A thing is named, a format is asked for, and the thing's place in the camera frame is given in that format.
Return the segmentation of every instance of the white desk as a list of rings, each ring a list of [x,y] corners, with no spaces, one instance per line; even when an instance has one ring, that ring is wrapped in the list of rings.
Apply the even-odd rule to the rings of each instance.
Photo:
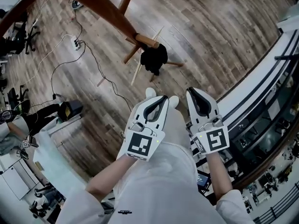
[[[41,173],[66,198],[73,190],[84,189],[87,183],[60,154],[55,143],[51,140],[51,135],[80,118],[80,115],[77,115],[58,125],[56,125],[58,119],[56,118],[35,135],[39,148],[35,150],[33,162],[38,161],[41,164],[43,168]]]

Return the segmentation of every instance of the white sleeve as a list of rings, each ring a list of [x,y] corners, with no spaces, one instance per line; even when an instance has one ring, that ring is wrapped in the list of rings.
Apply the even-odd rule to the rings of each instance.
[[[6,122],[0,125],[0,141],[4,140],[6,136],[10,133],[8,125]]]
[[[216,210],[228,224],[254,224],[239,190],[231,190],[222,196],[216,204]]]
[[[104,219],[100,202],[90,193],[80,190],[66,199],[56,224],[100,224]]]

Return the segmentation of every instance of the light blue cloth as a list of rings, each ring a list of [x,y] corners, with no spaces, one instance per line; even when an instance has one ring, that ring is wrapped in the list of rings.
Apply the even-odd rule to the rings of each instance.
[[[28,126],[22,116],[17,116],[13,122],[25,135],[29,134]],[[0,125],[0,156],[8,154],[13,148],[20,148],[22,144],[21,137],[10,132],[7,123]]]

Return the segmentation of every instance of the cable on floor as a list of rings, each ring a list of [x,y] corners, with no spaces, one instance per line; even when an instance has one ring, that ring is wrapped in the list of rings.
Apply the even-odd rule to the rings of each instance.
[[[95,62],[96,62],[96,64],[97,64],[97,66],[98,66],[98,70],[99,70],[100,74],[102,75],[103,79],[107,80],[107,81],[111,84],[111,86],[112,86],[112,88],[113,88],[113,92],[114,92],[114,94],[115,94],[116,96],[118,96],[118,97],[121,97],[121,98],[127,103],[127,106],[128,106],[128,108],[129,108],[129,110],[130,110],[130,112],[131,112],[132,110],[131,110],[131,107],[130,107],[130,105],[129,105],[129,103],[128,103],[128,99],[126,99],[124,96],[120,95],[120,94],[118,93],[118,91],[117,91],[117,85],[115,84],[115,82],[109,80],[109,79],[104,75],[104,73],[103,73],[103,71],[102,71],[102,69],[101,69],[101,67],[100,67],[100,64],[99,64],[97,58],[95,57],[95,55],[94,55],[94,53],[93,53],[93,50],[90,48],[90,46],[89,46],[85,41],[78,41],[78,42],[79,42],[79,44],[80,44],[80,43],[83,43],[85,46],[87,46],[87,47],[89,48],[89,50],[90,50],[90,52],[91,52],[91,54],[92,54],[92,56],[93,56],[93,58],[94,58],[94,60],[95,60]]]
[[[32,25],[30,26],[30,28],[28,29],[28,31],[31,30],[31,28],[33,27],[34,23],[41,17],[41,15],[42,15],[42,10],[43,10],[43,8],[45,7],[45,5],[46,5],[46,3],[47,3],[48,1],[49,1],[49,0],[46,0],[46,1],[43,3],[41,9],[39,10],[39,15],[36,16],[36,18],[33,20],[33,23],[32,23]]]
[[[63,38],[60,40],[60,42],[54,47],[54,49],[53,49],[52,51],[50,51],[50,52],[49,52],[49,53],[48,53],[48,54],[41,60],[41,62],[38,64],[38,68],[37,68],[36,74],[35,74],[31,79],[29,79],[28,81],[26,81],[23,85],[25,85],[26,83],[28,83],[30,80],[32,80],[34,77],[37,76],[37,73],[38,73],[38,71],[39,71],[39,68],[40,68],[40,66],[41,66],[41,63],[44,61],[44,59],[47,58],[47,56],[48,56],[50,53],[52,53],[52,52],[56,49],[56,47],[62,42],[62,40],[63,40],[66,36],[73,37],[73,35],[70,35],[70,34],[66,34],[66,35],[64,35]]]
[[[71,62],[63,62],[63,63],[60,63],[52,72],[52,76],[51,76],[51,87],[52,87],[52,92],[53,92],[53,99],[54,99],[54,96],[55,96],[55,93],[54,93],[54,89],[53,89],[53,75],[55,73],[55,71],[57,70],[57,68],[63,64],[69,64],[69,63],[73,63],[73,62],[76,62],[77,60],[79,60],[85,53],[86,51],[86,46],[84,46],[84,51],[81,53],[81,55],[74,61],[71,61]]]
[[[83,31],[83,26],[81,25],[81,23],[80,22],[78,22],[78,20],[77,20],[77,13],[76,13],[76,10],[75,10],[75,21],[79,24],[79,26],[81,27],[81,31],[80,31],[80,33],[79,33],[79,35],[77,36],[77,38],[76,38],[76,40],[75,40],[75,42],[77,42],[78,41],[78,39],[79,39],[79,37],[81,36],[81,34],[82,34],[82,31]]]
[[[45,101],[45,102],[43,102],[43,103],[41,103],[41,104],[37,104],[37,105],[30,106],[30,108],[32,108],[32,107],[34,107],[34,106],[43,105],[43,104],[45,104],[45,103],[47,103],[47,102],[50,102],[50,101],[53,101],[53,100],[54,100],[54,99],[52,99],[52,100],[47,100],[47,101]]]

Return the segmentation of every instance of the floor plank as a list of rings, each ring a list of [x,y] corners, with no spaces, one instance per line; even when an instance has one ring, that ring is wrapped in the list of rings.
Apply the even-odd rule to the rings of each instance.
[[[39,14],[46,0],[32,7],[30,21]],[[111,0],[118,5],[121,0]],[[69,0],[48,0],[39,18],[42,34],[36,40],[36,52],[9,60],[9,87],[17,87],[33,77],[42,58],[65,34],[78,35],[80,26],[73,20]],[[128,65],[122,59],[132,45],[114,27],[86,7],[77,12],[83,25],[80,39],[94,50],[101,69],[113,80],[119,94],[132,105],[144,98],[149,86],[158,93],[178,95],[179,110],[187,120],[185,90],[195,86],[219,98],[240,80],[277,40],[279,14],[294,0],[132,0],[126,17],[139,33],[152,37],[164,26],[159,42],[166,46],[169,60],[184,62],[182,68],[164,65],[161,75],[150,83],[144,68],[135,85],[130,86],[139,55]],[[83,48],[74,51],[70,37],[41,64],[37,76],[26,84],[32,104],[52,99],[51,74],[62,62],[75,60]],[[75,63],[64,64],[53,76],[55,93],[65,100],[79,99],[85,106],[84,117],[60,131],[55,140],[60,152],[87,177],[97,174],[117,156],[122,143],[129,109],[114,95],[87,49]],[[31,112],[42,106],[32,108]]]

